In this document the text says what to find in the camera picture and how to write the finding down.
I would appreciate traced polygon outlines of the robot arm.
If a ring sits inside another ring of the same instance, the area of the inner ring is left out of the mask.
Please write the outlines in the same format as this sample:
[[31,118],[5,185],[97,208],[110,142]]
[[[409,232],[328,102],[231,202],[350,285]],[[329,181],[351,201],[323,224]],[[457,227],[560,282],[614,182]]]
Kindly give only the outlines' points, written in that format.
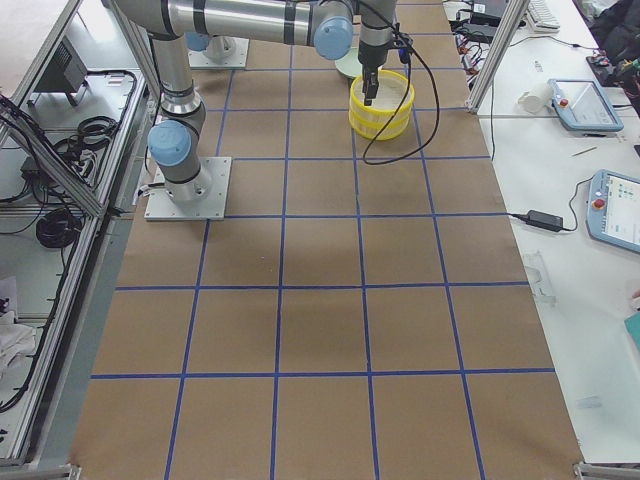
[[167,11],[176,34],[307,46],[327,60],[348,53],[358,16],[363,102],[369,106],[378,95],[378,71],[393,48],[395,9],[394,1],[180,1]]
[[210,174],[196,154],[205,120],[194,68],[237,66],[250,40],[312,47],[323,58],[344,57],[352,42],[353,8],[344,1],[118,1],[119,12],[148,38],[165,122],[151,129],[149,151],[169,197],[205,196]]

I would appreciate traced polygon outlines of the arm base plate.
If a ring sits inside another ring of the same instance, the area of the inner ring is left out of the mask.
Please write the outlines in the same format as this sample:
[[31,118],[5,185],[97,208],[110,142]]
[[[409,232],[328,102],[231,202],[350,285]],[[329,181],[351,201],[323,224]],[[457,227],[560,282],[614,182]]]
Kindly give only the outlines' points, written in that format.
[[223,220],[231,176],[231,157],[200,157],[200,172],[190,182],[166,182],[157,169],[144,217],[149,221]]
[[218,36],[209,39],[202,51],[189,51],[193,70],[245,69],[250,41],[243,38]]

